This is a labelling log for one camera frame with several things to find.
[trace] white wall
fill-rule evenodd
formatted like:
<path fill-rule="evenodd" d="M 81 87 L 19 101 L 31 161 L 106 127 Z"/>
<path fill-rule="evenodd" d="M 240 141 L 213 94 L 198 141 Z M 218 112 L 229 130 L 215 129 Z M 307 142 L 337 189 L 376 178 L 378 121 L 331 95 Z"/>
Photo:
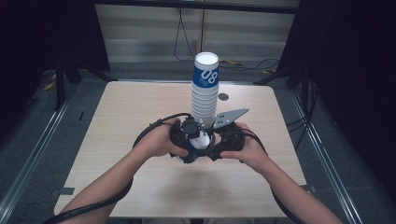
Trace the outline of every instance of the white wall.
<path fill-rule="evenodd" d="M 297 7 L 299 4 L 298 0 L 213 2 L 282 7 Z M 179 22 L 176 8 L 97 5 L 96 11 L 111 63 L 176 59 L 174 45 Z M 219 10 L 206 10 L 203 16 L 201 9 L 182 9 L 193 54 L 200 50 L 202 40 L 203 50 L 213 51 L 229 60 L 280 58 L 293 18 L 293 15 L 284 14 Z M 182 30 L 178 40 L 177 55 L 191 58 Z"/>

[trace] printed number on cup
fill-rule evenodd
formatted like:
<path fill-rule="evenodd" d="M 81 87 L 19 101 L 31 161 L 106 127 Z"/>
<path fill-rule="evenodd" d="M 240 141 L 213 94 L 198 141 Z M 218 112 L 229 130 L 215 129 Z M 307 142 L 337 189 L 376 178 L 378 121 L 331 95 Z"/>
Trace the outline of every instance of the printed number on cup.
<path fill-rule="evenodd" d="M 213 84 L 216 81 L 217 77 L 218 77 L 217 72 L 212 72 L 212 71 L 207 71 L 207 70 L 205 70 L 201 74 L 201 78 L 203 78 L 204 80 L 207 80 L 207 82 L 209 82 L 210 84 Z"/>

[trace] gray floor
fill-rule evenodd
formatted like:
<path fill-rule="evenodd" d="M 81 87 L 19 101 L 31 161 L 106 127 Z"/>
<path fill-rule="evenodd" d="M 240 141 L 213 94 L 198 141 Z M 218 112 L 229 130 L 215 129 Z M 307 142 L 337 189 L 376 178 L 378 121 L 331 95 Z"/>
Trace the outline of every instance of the gray floor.
<path fill-rule="evenodd" d="M 246 62 L 253 67 L 257 63 Z M 174 63 L 113 63 L 112 76 L 124 79 L 145 80 L 191 80 L 192 62 Z M 53 191 L 61 188 L 77 155 L 79 146 L 87 131 L 94 111 L 106 87 L 106 83 L 95 76 L 82 72 L 83 79 L 72 95 L 54 135 L 45 148 L 30 181 L 10 214 L 8 223 L 42 223 L 53 215 L 57 195 Z M 234 71 L 220 68 L 220 80 L 246 82 L 265 77 L 260 70 Z M 40 135 L 46 128 L 56 104 L 56 91 L 43 91 L 49 77 L 43 77 L 32 102 L 26 108 L 21 121 L 10 131 L 0 150 L 0 197 L 4 198 L 9 187 L 29 158 Z M 299 118 L 290 92 L 285 85 L 286 79 L 276 79 L 269 85 L 274 89 L 276 98 L 286 123 Z M 70 93 L 72 86 L 66 86 Z M 347 192 L 352 197 L 363 223 L 396 223 L 396 206 L 389 199 L 373 172 L 350 146 L 343 133 L 334 125 L 326 105 L 318 98 L 313 116 L 323 144 L 340 175 Z M 294 144 L 303 129 L 290 134 Z M 344 208 L 334 193 L 329 178 L 323 169 L 310 138 L 304 135 L 297 148 L 297 155 L 303 167 L 309 186 L 314 193 L 328 205 L 345 223 L 348 223 Z M 130 223 L 128 219 L 111 218 L 108 223 Z M 287 218 L 259 218 L 257 223 L 291 223 Z"/>

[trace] metal rail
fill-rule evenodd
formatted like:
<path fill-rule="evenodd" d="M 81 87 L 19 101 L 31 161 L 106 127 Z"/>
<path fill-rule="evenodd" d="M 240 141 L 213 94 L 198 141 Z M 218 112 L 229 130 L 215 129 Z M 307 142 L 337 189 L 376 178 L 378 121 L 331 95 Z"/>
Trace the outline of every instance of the metal rail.
<path fill-rule="evenodd" d="M 301 106 L 301 98 L 297 94 L 296 91 L 290 91 L 291 96 L 293 98 L 293 102 L 298 110 L 300 117 L 305 118 L 305 114 L 303 108 Z M 318 153 L 318 157 L 323 165 L 323 168 L 329 177 L 329 180 L 332 184 L 332 188 L 334 189 L 335 194 L 340 201 L 341 206 L 343 207 L 346 217 L 348 218 L 349 223 L 351 224 L 361 224 L 361 217 L 355 207 L 355 204 L 352 198 L 349 196 L 346 187 L 344 186 L 340 176 L 332 164 L 332 160 L 330 159 L 329 154 L 327 153 L 326 148 L 323 146 L 322 141 L 319 138 L 318 132 L 315 129 L 314 125 L 310 123 L 305 123 L 305 128 L 307 133 L 314 145 L 316 152 Z"/>
<path fill-rule="evenodd" d="M 6 224 L 9 217 L 11 216 L 12 211 L 15 208 L 19 198 L 21 197 L 23 191 L 25 190 L 27 183 L 29 182 L 30 177 L 32 176 L 35 168 L 40 162 L 41 156 L 44 154 L 44 151 L 50 142 L 51 137 L 53 136 L 58 124 L 60 123 L 62 117 L 64 116 L 64 112 L 69 105 L 70 98 L 72 98 L 74 92 L 76 91 L 77 86 L 73 85 L 70 91 L 70 95 L 64 102 L 64 104 L 54 112 L 51 119 L 49 120 L 49 124 L 47 125 L 44 132 L 41 134 L 40 139 L 38 140 L 35 148 L 21 169 L 20 173 L 17 175 L 16 179 L 9 187 L 7 193 L 3 197 L 0 202 L 0 224 Z"/>

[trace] stack of cups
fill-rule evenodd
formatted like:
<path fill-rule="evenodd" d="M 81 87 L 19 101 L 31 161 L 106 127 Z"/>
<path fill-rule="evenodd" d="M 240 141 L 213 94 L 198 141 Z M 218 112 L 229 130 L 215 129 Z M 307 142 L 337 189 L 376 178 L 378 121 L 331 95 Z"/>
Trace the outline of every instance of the stack of cups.
<path fill-rule="evenodd" d="M 219 92 L 219 57 L 202 52 L 195 57 L 191 83 L 191 114 L 205 129 L 213 124 Z"/>

